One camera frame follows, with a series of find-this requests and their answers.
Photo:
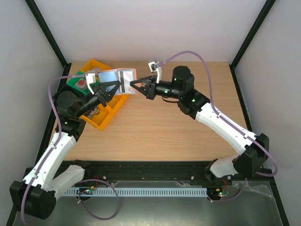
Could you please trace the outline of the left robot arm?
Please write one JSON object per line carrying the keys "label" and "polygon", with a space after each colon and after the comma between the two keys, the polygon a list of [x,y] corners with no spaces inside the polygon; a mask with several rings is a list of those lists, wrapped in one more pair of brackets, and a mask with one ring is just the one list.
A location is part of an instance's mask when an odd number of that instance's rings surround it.
{"label": "left robot arm", "polygon": [[81,116],[89,115],[99,105],[106,106],[119,87],[119,81],[100,82],[91,87],[90,93],[84,94],[65,84],[50,95],[57,119],[53,138],[33,169],[21,182],[14,181],[9,189],[24,224],[29,224],[26,215],[47,219],[58,199],[84,178],[85,167],[81,163],[69,166],[59,176],[56,173],[83,132],[86,122]]}

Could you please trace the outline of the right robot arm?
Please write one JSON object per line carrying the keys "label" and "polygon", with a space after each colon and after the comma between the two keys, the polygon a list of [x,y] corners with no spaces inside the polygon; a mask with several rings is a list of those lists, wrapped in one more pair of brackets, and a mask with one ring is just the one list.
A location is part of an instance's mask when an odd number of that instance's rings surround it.
{"label": "right robot arm", "polygon": [[185,115],[211,128],[234,148],[234,156],[215,159],[209,164],[205,173],[208,183],[214,185],[232,174],[252,178],[267,160],[261,148],[268,149],[269,138],[244,129],[212,106],[211,100],[194,88],[194,75],[188,67],[175,67],[171,81],[158,81],[154,75],[132,81],[130,85],[147,99],[156,96],[177,99]]}

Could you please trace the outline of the white magstripe card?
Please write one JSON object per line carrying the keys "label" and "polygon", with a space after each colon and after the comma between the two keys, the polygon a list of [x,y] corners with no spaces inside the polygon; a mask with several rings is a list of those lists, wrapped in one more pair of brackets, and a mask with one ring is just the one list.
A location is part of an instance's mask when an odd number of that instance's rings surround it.
{"label": "white magstripe card", "polygon": [[120,69],[118,71],[118,78],[120,81],[120,93],[134,95],[136,90],[131,87],[130,82],[136,80],[136,70],[135,69]]}

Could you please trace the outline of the pink leather card holder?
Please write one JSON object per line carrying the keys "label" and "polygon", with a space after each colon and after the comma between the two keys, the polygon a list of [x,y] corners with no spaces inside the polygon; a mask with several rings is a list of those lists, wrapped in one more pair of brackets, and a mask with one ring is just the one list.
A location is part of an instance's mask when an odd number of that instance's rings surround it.
{"label": "pink leather card holder", "polygon": [[131,68],[92,70],[85,74],[87,87],[92,94],[104,94],[109,97],[135,95],[136,90],[131,87],[130,82],[136,78],[136,69]]}

